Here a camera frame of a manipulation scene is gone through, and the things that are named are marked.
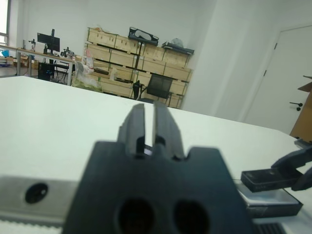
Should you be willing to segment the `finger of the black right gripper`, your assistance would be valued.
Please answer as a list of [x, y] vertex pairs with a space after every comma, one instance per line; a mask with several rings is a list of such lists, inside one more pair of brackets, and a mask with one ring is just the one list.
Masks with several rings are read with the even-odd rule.
[[293, 191], [302, 191], [312, 187], [312, 168], [309, 168], [304, 174], [299, 172], [295, 166], [292, 166], [294, 182], [291, 186]]
[[307, 147], [291, 152], [277, 160], [271, 168], [292, 168], [296, 169], [312, 161], [312, 147]]

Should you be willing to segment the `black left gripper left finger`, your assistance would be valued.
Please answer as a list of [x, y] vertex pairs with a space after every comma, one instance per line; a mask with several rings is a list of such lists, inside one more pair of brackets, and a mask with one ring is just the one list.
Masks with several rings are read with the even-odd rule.
[[144, 153], [145, 111], [144, 104], [134, 105], [118, 131], [118, 141], [125, 145], [125, 153], [135, 156]]

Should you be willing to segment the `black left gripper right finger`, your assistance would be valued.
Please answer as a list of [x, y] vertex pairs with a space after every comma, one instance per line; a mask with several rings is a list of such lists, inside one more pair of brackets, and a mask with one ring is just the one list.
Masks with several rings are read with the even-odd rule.
[[154, 103], [153, 144], [163, 145], [171, 159], [184, 159], [180, 129], [169, 108], [161, 102]]

